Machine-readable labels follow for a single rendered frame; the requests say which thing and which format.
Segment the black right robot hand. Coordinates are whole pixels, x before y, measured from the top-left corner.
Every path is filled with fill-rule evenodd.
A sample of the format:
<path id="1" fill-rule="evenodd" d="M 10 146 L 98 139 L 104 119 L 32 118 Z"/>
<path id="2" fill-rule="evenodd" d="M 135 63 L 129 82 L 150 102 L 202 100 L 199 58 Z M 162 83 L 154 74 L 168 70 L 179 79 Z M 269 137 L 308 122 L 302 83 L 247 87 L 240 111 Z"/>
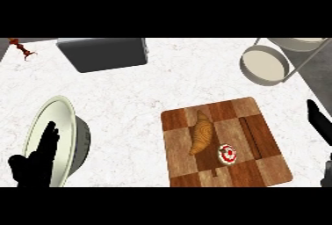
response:
<path id="1" fill-rule="evenodd" d="M 315 102 L 311 99 L 305 102 L 308 122 L 323 137 L 327 145 L 332 147 L 332 122 L 320 112 Z M 332 154 L 328 155 L 328 160 L 326 161 L 324 177 L 320 180 L 320 185 L 323 187 L 332 187 Z"/>

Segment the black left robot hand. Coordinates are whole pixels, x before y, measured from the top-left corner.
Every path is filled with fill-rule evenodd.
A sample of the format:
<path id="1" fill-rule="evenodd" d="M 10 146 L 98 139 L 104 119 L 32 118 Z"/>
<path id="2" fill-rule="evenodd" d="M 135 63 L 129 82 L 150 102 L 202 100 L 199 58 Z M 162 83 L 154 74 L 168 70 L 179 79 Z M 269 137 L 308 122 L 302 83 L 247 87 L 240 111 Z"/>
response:
<path id="1" fill-rule="evenodd" d="M 7 159 L 17 187 L 48 187 L 57 142 L 58 130 L 55 123 L 50 121 L 39 137 L 36 150 L 27 157 L 11 155 Z"/>

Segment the golden croissant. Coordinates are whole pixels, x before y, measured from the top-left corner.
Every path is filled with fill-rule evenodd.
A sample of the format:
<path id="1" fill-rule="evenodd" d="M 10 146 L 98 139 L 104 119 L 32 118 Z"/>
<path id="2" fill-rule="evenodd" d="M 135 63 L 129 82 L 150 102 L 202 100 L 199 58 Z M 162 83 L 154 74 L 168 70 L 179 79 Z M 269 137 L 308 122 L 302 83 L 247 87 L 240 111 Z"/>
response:
<path id="1" fill-rule="evenodd" d="M 197 111 L 197 120 L 193 126 L 193 141 L 188 154 L 193 156 L 210 144 L 212 123 L 202 111 Z"/>

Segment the checkered wooden cutting board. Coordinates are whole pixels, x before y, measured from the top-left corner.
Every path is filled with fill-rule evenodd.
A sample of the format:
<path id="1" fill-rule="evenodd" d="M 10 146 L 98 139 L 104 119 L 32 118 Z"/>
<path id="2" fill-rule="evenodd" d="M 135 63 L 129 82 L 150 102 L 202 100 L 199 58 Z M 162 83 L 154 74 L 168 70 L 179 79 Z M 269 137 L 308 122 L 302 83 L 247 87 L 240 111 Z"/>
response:
<path id="1" fill-rule="evenodd" d="M 193 126 L 202 111 L 212 123 L 206 148 L 188 154 Z M 160 113 L 169 185 L 271 186 L 293 179 L 269 128 L 253 98 L 190 106 Z M 228 144 L 236 163 L 218 160 L 218 148 Z"/>

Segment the red brown small object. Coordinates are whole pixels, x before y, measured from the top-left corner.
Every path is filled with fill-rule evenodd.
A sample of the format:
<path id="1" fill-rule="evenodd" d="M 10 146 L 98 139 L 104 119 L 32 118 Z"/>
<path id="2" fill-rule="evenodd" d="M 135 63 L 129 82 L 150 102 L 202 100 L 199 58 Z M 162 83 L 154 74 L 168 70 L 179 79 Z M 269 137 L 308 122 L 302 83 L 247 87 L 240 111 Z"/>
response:
<path id="1" fill-rule="evenodd" d="M 22 51 L 22 54 L 25 56 L 25 61 L 32 54 L 36 54 L 36 52 L 30 52 L 29 50 L 25 49 L 25 46 L 19 43 L 19 40 L 16 38 L 8 38 L 8 45 L 14 45 L 16 49 Z"/>

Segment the pale green bowl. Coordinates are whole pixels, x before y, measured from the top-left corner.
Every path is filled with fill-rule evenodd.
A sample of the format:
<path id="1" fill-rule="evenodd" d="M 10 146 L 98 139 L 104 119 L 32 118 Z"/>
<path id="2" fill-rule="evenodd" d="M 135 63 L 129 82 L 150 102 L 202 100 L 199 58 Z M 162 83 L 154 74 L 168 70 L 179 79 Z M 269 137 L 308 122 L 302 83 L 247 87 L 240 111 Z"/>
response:
<path id="1" fill-rule="evenodd" d="M 55 123 L 58 141 L 48 186 L 61 187 L 69 175 L 82 166 L 91 145 L 88 125 L 75 115 L 72 104 L 63 96 L 53 97 L 36 112 L 26 134 L 22 150 L 23 156 L 29 156 L 30 152 L 36 149 L 39 138 L 50 121 Z"/>

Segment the dark grey box appliance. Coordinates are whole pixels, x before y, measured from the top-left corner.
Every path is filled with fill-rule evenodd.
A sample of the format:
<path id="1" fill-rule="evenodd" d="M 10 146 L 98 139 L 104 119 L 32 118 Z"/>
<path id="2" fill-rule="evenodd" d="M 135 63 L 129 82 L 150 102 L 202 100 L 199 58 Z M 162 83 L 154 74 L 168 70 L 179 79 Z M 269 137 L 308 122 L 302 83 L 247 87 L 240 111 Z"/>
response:
<path id="1" fill-rule="evenodd" d="M 144 38 L 58 38 L 55 45 L 79 73 L 147 64 Z"/>

